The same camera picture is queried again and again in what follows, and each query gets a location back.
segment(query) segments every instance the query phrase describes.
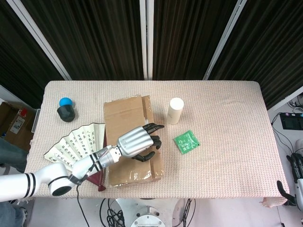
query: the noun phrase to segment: jeans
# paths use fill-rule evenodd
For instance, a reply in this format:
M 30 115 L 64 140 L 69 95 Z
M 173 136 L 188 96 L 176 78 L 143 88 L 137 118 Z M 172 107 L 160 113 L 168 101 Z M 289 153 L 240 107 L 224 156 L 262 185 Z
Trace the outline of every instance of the jeans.
M 0 202 L 0 225 L 3 227 L 21 227 L 23 211 L 9 202 Z
M 27 152 L 0 138 L 0 164 L 8 164 L 24 173 L 27 165 Z

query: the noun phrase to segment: white cylinder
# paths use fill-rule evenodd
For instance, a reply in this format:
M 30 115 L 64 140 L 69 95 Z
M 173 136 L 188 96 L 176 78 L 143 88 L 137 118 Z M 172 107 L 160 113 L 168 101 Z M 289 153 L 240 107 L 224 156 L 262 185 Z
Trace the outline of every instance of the white cylinder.
M 169 103 L 169 111 L 167 114 L 167 123 L 168 124 L 177 124 L 182 110 L 184 107 L 184 102 L 181 98 L 173 98 Z

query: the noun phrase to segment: black stripe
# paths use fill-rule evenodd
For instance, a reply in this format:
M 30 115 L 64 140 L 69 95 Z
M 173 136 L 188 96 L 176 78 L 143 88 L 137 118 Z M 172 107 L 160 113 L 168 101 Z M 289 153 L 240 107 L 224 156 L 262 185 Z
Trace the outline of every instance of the black stripe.
M 61 178 L 67 178 L 67 177 L 68 177 L 68 176 L 59 176 L 59 177 L 53 179 L 50 183 L 48 183 L 48 186 L 50 186 L 51 183 L 54 182 L 54 181 L 56 181 L 56 180 L 59 180 L 59 179 L 61 179 Z
M 93 155 L 95 156 L 96 160 L 98 160 L 98 157 L 97 157 L 96 153 L 93 153 Z M 102 168 L 102 165 L 101 165 L 100 161 L 98 161 L 97 163 L 99 165 L 99 169 L 102 170 L 103 168 Z
M 95 160 L 94 160 L 93 156 L 92 156 L 92 155 L 89 155 L 89 156 L 90 156 L 91 161 L 92 161 L 93 164 L 94 164 L 94 163 L 95 163 Z M 99 172 L 99 169 L 98 169 L 97 165 L 95 165 L 95 169 L 96 169 L 97 172 Z
M 25 194 L 24 198 L 28 196 L 29 189 L 30 189 L 30 178 L 28 174 L 25 174 L 27 176 L 27 193 Z
M 34 194 L 34 192 L 35 192 L 35 189 L 36 189 L 36 177 L 35 177 L 35 175 L 32 174 L 32 173 L 31 173 L 31 175 L 32 175 L 32 177 L 33 177 L 33 190 L 32 190 L 32 193 L 30 194 L 29 197 L 33 196 L 33 194 Z

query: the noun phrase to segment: box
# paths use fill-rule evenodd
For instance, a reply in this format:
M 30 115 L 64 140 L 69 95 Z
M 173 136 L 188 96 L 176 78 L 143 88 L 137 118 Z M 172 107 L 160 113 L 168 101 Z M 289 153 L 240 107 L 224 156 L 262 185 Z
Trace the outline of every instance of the box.
M 107 144 L 116 145 L 117 139 L 130 130 L 153 122 L 152 106 L 149 96 L 134 96 L 104 103 Z M 158 180 L 163 176 L 163 163 L 160 151 L 155 147 L 151 150 L 155 155 L 146 162 L 121 157 L 118 163 L 109 167 L 109 184 L 121 186 L 140 182 Z
M 34 112 L 9 103 L 0 105 L 0 134 L 4 139 L 17 147 L 29 151 Z

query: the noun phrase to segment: table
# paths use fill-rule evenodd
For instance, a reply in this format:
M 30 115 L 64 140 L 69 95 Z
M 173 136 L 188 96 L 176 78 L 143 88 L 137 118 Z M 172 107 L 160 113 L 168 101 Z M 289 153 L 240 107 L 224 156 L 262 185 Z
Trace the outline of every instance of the table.
M 26 172 L 50 164 L 43 154 L 62 136 L 104 122 L 104 102 L 137 94 L 151 96 L 155 122 L 165 125 L 158 131 L 164 177 L 104 192 L 85 181 L 81 198 L 266 197 L 266 206 L 284 203 L 276 181 L 288 191 L 285 175 L 260 87 L 253 81 L 52 81 L 45 88 Z M 62 97 L 75 103 L 76 118 L 70 123 L 56 111 Z M 182 98 L 185 106 L 179 123 L 167 125 L 173 97 Z M 187 130 L 201 146 L 181 155 L 173 138 Z M 47 185 L 36 196 L 50 197 Z M 76 197 L 75 188 L 62 197 Z

